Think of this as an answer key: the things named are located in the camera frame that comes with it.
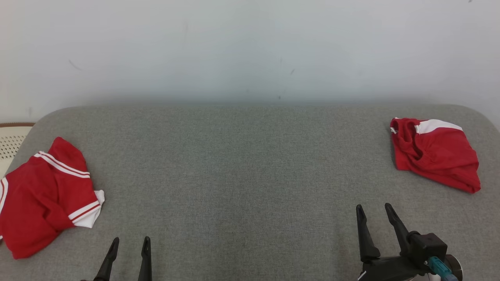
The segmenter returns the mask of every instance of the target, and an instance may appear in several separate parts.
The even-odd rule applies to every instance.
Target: gray sofa
[[[461,126],[479,159],[476,194],[394,165],[393,117]],[[145,236],[154,280],[356,280],[356,205],[383,256],[399,246],[384,203],[433,232],[466,280],[498,280],[500,134],[455,105],[91,106],[33,127],[9,171],[61,136],[80,149],[106,201],[92,229],[34,256],[0,244],[0,279],[92,280],[120,237],[112,280],[136,280]]]

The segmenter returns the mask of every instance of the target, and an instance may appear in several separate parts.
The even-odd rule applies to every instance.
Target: brown trim
[[[7,127],[33,127],[35,123],[30,123],[30,122],[19,122],[19,123],[0,123],[0,128],[7,128]]]

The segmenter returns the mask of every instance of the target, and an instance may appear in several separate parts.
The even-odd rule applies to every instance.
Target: sleeve
[[[58,204],[77,227],[92,228],[105,200],[104,191],[94,191],[83,154],[62,137],[57,137],[48,153],[40,151],[52,167],[57,182]]]

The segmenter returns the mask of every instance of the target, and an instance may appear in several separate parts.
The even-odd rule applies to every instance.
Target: white trim
[[[91,229],[94,226],[99,214],[101,213],[101,208],[104,203],[104,191],[102,190],[94,190],[95,196],[97,197],[97,201],[99,201],[98,206],[94,206],[88,210],[86,213],[82,213],[81,216],[75,218],[73,220],[73,224],[76,227],[84,227]]]
[[[63,162],[58,161],[58,160],[57,160],[54,156],[52,156],[52,155],[50,155],[50,154],[48,154],[48,153],[45,153],[45,152],[43,152],[43,151],[39,151],[38,153],[39,153],[39,154],[41,154],[41,155],[45,155],[45,156],[47,156],[48,158],[52,159],[52,160],[53,160],[54,162],[56,162],[57,164],[59,164],[59,165],[63,166],[64,168],[66,168],[66,169],[68,169],[68,170],[70,170],[70,171],[73,171],[73,172],[76,172],[76,173],[79,173],[79,174],[82,174],[82,175],[90,175],[90,174],[91,174],[91,173],[89,173],[88,171],[80,171],[80,170],[77,170],[77,169],[75,169],[75,168],[72,168],[72,167],[70,167],[70,166],[68,166],[68,165],[64,164]]]
[[[9,183],[7,182],[6,177],[1,179],[1,183],[3,185],[3,188],[2,188],[2,190],[0,190],[1,191],[0,213],[2,212],[2,209],[4,208],[5,198],[7,197],[7,191],[9,190]]]
[[[438,128],[450,128],[463,131],[462,127],[460,126],[445,121],[441,121],[438,119],[429,119],[427,121],[422,121],[420,122],[419,125],[415,126],[417,134],[427,134]]]
[[[49,163],[50,165],[54,166],[54,168],[58,169],[59,171],[61,171],[63,173],[70,174],[70,175],[73,175],[73,176],[76,176],[76,177],[79,177],[79,178],[89,178],[90,179],[90,177],[91,177],[88,174],[79,174],[79,173],[70,171],[70,170],[64,168],[63,166],[57,164],[56,162],[52,161],[52,159],[50,159],[49,157],[47,157],[45,155],[37,153],[34,156],[42,158],[43,160],[47,161],[47,163]]]
[[[70,215],[68,215],[67,217],[70,219],[70,220],[73,220],[74,218],[78,217],[79,215],[85,213],[86,211],[94,208],[95,206],[99,205],[99,201],[95,201],[95,202],[92,202],[90,204],[88,204],[87,206],[85,207],[81,207],[79,208],[78,210],[72,212]]]
[[[363,272],[363,274],[361,274],[361,275],[357,278],[357,281],[360,281],[361,277],[363,277],[365,274],[367,274],[366,270]]]

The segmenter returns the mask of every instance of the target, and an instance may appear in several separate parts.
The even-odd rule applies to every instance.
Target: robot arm
[[[434,233],[421,235],[417,231],[408,232],[391,204],[385,204],[385,211],[396,232],[401,252],[399,256],[380,257],[368,230],[363,207],[356,206],[359,256],[363,262],[358,281],[406,281],[425,274],[439,274],[445,280],[462,281],[458,261],[446,254],[448,246],[439,237]]]
[[[113,262],[117,259],[119,243],[120,239],[116,237],[113,243],[111,243],[107,255],[100,266],[99,272],[93,281],[110,281],[111,269]],[[140,265],[138,281],[152,281],[151,240],[148,236],[144,238],[144,244],[142,244],[142,251],[140,254],[142,256],[142,264]]]

